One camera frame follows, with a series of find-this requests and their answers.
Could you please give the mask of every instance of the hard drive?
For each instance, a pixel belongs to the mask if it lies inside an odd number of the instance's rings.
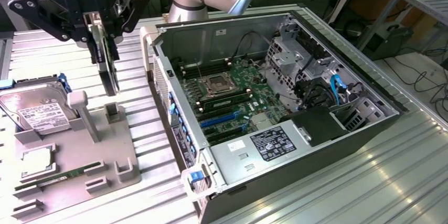
[[[19,131],[34,130],[39,135],[69,129],[77,113],[67,107],[70,92],[65,76],[0,82],[0,108]]]

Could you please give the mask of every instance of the white sticker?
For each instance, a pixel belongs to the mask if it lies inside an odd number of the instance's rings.
[[[226,34],[226,29],[222,29],[222,30],[217,30],[215,31],[215,36],[218,35],[225,35]]]
[[[235,150],[243,148],[245,144],[243,144],[242,140],[237,140],[235,142],[229,143],[226,146],[229,147],[229,150],[231,152],[234,152]]]
[[[67,119],[58,103],[43,104],[17,110],[17,112],[37,132],[67,125]]]

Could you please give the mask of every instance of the ram module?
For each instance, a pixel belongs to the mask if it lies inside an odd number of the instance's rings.
[[[221,108],[233,106],[235,104],[239,104],[242,102],[247,102],[251,97],[251,90],[245,89],[239,91],[238,93],[234,93],[231,96],[225,96],[223,98],[217,99],[209,99],[199,103],[199,110],[202,113],[207,111],[214,111]]]

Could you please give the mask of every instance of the metal shelf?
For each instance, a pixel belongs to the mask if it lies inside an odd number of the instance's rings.
[[[431,16],[439,23],[448,26],[448,0],[403,0],[403,1],[406,1],[409,5],[411,5],[413,7],[419,9],[423,13],[426,13],[429,16]],[[394,9],[397,2],[398,0],[390,0],[389,3],[386,4],[370,29],[365,32],[365,34],[358,40],[357,43],[358,50],[362,51],[365,45],[367,44],[375,32],[375,29],[379,27],[390,11]],[[397,20],[402,20],[409,10],[410,8],[407,8],[407,10],[402,12],[402,15],[397,17]]]

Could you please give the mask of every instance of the blue pcie slot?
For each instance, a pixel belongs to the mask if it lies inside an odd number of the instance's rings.
[[[237,117],[238,114],[239,114],[239,112],[235,111],[231,114],[225,115],[225,116],[222,116],[222,117],[219,117],[217,119],[213,119],[213,120],[209,120],[206,122],[202,122],[201,123],[201,128],[205,128],[205,127],[213,126],[214,124],[230,121],[230,120],[235,119],[235,117]]]

